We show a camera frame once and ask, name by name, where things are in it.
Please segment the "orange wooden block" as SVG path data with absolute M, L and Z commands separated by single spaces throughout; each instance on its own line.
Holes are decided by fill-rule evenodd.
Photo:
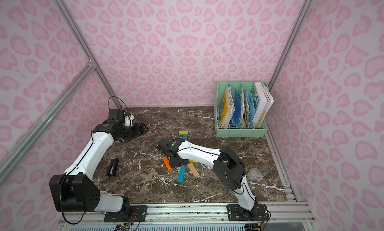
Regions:
M 170 162 L 169 162 L 169 159 L 167 157 L 164 157 L 162 158 L 167 170 L 170 172 L 172 170 L 171 166 L 170 166 Z

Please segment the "green wooden block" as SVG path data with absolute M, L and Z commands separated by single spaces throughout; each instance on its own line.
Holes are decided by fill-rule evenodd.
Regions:
M 179 136 L 188 135 L 188 131 L 179 131 Z

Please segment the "natural tan wooden block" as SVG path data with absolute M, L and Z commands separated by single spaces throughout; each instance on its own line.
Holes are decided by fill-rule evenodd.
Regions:
M 189 163 L 189 164 L 187 165 L 187 167 L 190 169 L 192 175 L 193 175 L 195 178 L 198 177 L 198 176 L 200 175 L 199 172 L 197 171 L 197 169 L 195 168 L 195 166 L 193 165 L 193 163 Z

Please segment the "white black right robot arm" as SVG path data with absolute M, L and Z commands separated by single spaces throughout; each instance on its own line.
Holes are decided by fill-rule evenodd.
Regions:
M 212 168 L 219 181 L 234 192 L 247 219 L 264 212 L 248 185 L 245 163 L 230 147 L 211 149 L 178 138 L 172 141 L 161 139 L 157 150 L 166 155 L 171 168 L 187 165 L 190 161 Z

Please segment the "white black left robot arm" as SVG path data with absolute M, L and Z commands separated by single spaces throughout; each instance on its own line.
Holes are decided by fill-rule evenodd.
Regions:
M 118 140 L 128 143 L 146 134 L 148 127 L 140 122 L 130 127 L 123 122 L 104 121 L 91 132 L 91 139 L 73 164 L 63 174 L 54 175 L 50 190 L 58 212 L 121 213 L 129 216 L 128 198 L 101 193 L 93 176 L 102 157 Z

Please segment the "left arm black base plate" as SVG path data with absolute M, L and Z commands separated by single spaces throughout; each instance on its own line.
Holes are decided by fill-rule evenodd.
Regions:
M 148 206 L 133 205 L 128 211 L 107 212 L 104 217 L 105 223 L 131 223 L 144 222 L 147 215 Z

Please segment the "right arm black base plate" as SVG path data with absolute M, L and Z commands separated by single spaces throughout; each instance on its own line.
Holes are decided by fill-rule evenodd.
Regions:
M 271 214 L 265 204 L 254 203 L 254 207 L 248 211 L 240 205 L 227 205 L 229 221 L 269 221 Z

